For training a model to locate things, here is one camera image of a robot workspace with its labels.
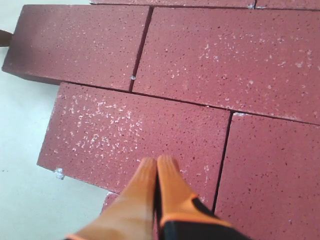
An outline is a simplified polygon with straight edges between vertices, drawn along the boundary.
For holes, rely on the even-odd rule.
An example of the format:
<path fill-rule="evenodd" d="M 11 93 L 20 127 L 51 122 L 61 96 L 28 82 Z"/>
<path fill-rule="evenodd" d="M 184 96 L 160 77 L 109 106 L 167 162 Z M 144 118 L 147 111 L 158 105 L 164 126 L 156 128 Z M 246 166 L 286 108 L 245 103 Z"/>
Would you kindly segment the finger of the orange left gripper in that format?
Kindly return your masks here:
<path fill-rule="evenodd" d="M 8 47 L 12 40 L 12 33 L 0 30 L 0 47 Z"/>

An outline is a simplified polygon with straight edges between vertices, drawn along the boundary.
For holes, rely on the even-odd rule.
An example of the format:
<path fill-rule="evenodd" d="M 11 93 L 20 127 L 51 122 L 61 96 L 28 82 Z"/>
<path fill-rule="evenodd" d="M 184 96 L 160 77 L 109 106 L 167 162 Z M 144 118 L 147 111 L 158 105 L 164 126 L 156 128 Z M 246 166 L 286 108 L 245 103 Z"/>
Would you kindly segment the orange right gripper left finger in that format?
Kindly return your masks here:
<path fill-rule="evenodd" d="M 157 162 L 141 160 L 121 194 L 100 216 L 67 240 L 151 240 L 154 225 L 154 197 Z"/>

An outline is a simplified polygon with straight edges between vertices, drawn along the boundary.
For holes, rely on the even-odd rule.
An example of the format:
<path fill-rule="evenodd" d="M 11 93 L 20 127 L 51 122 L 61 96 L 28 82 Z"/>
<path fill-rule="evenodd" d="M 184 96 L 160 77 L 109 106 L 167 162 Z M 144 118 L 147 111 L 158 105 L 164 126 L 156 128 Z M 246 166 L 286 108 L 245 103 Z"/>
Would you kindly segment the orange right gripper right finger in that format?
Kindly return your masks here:
<path fill-rule="evenodd" d="M 160 240 L 239 240 L 240 233 L 214 216 L 186 183 L 176 159 L 157 159 L 160 204 L 157 209 Z"/>

